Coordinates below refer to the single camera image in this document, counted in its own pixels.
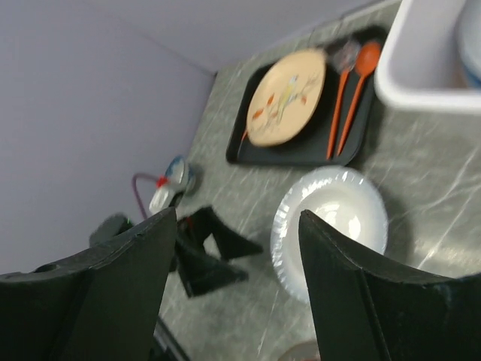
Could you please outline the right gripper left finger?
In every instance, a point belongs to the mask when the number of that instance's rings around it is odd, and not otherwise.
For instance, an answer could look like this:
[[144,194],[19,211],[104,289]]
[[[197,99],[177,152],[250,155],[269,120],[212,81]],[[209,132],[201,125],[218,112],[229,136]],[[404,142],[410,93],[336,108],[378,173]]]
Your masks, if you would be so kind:
[[165,209],[103,244],[1,276],[3,360],[146,360],[177,233]]

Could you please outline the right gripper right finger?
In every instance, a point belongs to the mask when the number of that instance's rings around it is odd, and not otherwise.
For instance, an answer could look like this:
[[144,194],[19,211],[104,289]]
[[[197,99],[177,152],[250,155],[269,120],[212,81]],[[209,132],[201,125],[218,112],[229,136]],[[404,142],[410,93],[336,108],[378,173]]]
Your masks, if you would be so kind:
[[478,360],[480,276],[401,264],[302,211],[301,260],[323,360]]

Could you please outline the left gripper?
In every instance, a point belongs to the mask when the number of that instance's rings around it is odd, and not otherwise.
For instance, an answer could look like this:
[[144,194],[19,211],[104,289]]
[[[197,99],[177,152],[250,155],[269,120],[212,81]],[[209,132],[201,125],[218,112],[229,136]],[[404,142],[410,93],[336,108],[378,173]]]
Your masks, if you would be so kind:
[[[133,226],[125,214],[113,214],[89,236],[89,246],[102,244]],[[187,217],[187,233],[193,243],[177,235],[171,272],[178,273],[188,297],[204,296],[223,287],[247,281],[249,276],[244,270],[225,261],[263,252],[260,244],[230,229],[211,206],[200,208]],[[221,259],[225,261],[205,253],[204,241],[211,235]]]

